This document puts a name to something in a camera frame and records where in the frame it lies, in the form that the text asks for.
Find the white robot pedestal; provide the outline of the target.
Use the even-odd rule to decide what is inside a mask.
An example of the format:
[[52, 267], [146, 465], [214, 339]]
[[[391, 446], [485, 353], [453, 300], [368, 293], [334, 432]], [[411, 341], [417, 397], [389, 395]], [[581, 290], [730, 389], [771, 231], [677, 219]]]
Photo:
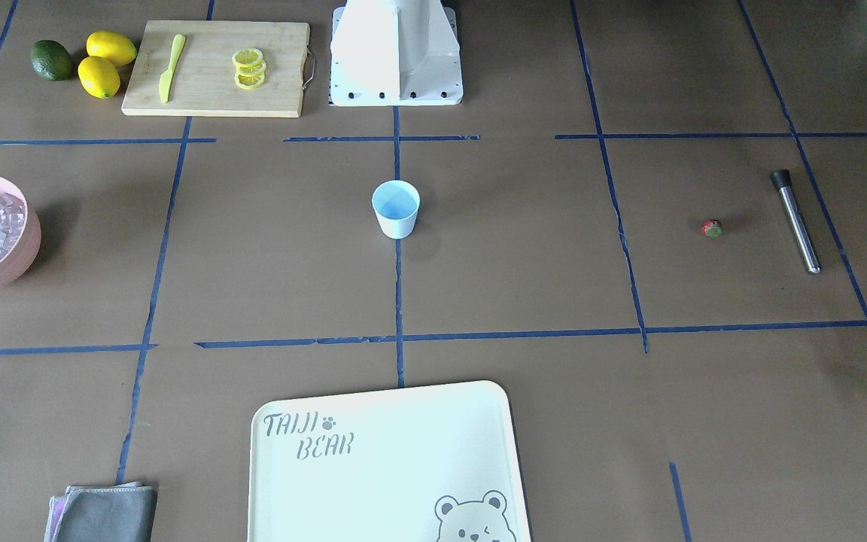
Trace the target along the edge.
[[462, 99], [455, 9], [440, 1], [348, 1], [333, 11], [330, 104], [434, 107]]

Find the grey folded cloth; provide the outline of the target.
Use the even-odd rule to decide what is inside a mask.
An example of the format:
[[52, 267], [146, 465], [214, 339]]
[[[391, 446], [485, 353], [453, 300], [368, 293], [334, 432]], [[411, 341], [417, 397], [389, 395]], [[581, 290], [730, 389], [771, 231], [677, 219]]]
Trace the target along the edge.
[[70, 485], [49, 501], [45, 541], [149, 541], [157, 493], [142, 483]]

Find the light blue cup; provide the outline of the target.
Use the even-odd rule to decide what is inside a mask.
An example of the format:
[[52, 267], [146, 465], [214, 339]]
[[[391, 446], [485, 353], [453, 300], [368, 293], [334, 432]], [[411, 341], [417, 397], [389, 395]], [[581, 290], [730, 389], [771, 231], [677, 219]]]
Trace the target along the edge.
[[381, 231], [392, 239], [403, 239], [414, 230], [421, 195], [409, 182], [391, 179], [379, 185], [371, 203]]

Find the cream bear tray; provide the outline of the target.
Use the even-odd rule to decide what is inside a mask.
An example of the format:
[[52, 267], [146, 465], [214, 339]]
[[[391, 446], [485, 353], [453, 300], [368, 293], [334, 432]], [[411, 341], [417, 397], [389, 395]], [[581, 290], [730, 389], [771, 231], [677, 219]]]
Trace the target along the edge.
[[479, 380], [272, 401], [248, 541], [530, 541], [508, 394]]

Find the wooden cutting board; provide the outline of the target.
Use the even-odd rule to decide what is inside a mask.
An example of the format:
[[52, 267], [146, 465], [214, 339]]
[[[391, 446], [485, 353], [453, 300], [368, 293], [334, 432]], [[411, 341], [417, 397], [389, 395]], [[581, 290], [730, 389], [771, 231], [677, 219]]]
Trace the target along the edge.
[[[306, 22], [149, 20], [121, 104], [127, 116], [278, 117], [302, 113], [304, 65], [309, 57]], [[162, 104], [159, 76], [173, 35], [186, 35], [175, 70], [171, 99]], [[231, 56], [255, 47], [267, 62], [265, 83], [240, 90]]]

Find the yellow lemon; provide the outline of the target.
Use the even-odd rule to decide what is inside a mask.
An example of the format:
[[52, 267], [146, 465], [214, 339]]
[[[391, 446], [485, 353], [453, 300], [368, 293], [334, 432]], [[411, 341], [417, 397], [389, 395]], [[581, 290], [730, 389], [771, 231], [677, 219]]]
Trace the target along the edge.
[[138, 49], [126, 35], [113, 31], [96, 31], [87, 37], [87, 55], [107, 59], [120, 68], [129, 65], [137, 57]]
[[120, 73], [109, 59], [89, 56], [79, 62], [77, 75], [82, 87], [97, 99], [110, 99], [120, 89]]

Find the green lime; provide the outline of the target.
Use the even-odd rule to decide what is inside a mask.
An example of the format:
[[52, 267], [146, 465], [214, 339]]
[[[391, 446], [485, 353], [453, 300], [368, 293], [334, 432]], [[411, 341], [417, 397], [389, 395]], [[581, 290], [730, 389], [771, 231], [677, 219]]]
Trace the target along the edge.
[[75, 65], [65, 46], [58, 41], [36, 41], [30, 50], [34, 73], [46, 81], [65, 81], [75, 75]]

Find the yellow lemon near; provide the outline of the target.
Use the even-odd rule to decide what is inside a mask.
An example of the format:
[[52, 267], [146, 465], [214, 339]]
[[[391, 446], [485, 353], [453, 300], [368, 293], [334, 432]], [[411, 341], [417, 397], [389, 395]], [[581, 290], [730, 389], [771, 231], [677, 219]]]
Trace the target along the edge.
[[110, 99], [120, 89], [120, 73], [109, 59], [89, 56], [79, 62], [77, 75], [82, 87], [97, 99]]

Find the steel muddler black tip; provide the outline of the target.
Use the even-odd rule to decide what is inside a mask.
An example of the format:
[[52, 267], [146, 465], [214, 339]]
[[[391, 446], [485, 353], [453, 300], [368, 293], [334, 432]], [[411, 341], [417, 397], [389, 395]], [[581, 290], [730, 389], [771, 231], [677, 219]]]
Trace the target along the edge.
[[790, 172], [788, 169], [777, 169], [777, 171], [771, 172], [770, 179], [778, 195], [780, 195], [780, 200], [786, 212], [792, 236], [794, 236], [799, 250], [799, 256], [801, 256], [802, 262], [804, 262], [805, 270], [812, 275], [820, 274], [822, 271], [821, 263], [817, 257], [808, 228], [805, 226], [805, 220], [802, 217], [797, 196], [792, 188]]

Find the yellow lemon far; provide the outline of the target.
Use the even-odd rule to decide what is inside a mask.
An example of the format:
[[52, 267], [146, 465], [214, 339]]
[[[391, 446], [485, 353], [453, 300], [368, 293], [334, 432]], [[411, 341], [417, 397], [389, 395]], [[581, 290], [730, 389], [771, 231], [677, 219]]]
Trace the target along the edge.
[[126, 35], [113, 31], [96, 31], [87, 37], [87, 55], [107, 59], [120, 68], [129, 65], [137, 57], [138, 49]]

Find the small strawberry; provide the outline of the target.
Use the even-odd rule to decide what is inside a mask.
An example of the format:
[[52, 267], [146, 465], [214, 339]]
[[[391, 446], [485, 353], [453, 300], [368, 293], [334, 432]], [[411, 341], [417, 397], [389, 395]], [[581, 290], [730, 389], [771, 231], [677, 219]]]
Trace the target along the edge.
[[719, 238], [723, 235], [723, 223], [717, 219], [706, 220], [701, 227], [703, 236], [708, 238]]

